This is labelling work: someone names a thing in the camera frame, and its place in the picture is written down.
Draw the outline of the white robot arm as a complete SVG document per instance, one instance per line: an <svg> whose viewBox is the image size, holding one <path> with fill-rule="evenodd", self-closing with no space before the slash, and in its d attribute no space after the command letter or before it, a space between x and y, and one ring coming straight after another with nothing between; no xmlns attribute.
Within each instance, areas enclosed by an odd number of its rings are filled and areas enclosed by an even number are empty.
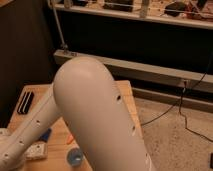
<svg viewBox="0 0 213 171"><path fill-rule="evenodd" d="M15 168L58 119L93 171L156 171L111 73L92 57L75 57L60 67L40 101L0 144L0 171Z"/></svg>

